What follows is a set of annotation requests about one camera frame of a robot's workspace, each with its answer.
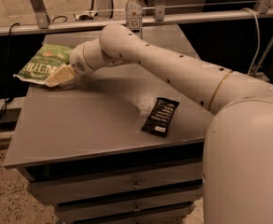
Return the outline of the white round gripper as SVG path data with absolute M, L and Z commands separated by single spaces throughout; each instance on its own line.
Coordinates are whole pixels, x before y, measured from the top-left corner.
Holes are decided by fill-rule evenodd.
M 72 80 L 75 72 L 79 75 L 90 74 L 104 67 L 113 67 L 123 64 L 107 56 L 101 49 L 99 39 L 87 41 L 77 45 L 69 55 L 69 64 L 62 64 L 45 79 L 48 87 L 55 87 Z

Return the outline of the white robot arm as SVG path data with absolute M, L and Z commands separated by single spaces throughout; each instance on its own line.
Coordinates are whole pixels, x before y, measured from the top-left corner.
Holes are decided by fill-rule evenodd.
M 76 46 L 46 84 L 130 63 L 167 83 L 207 118 L 204 224 L 273 224 L 273 84 L 152 45 L 120 24 Z

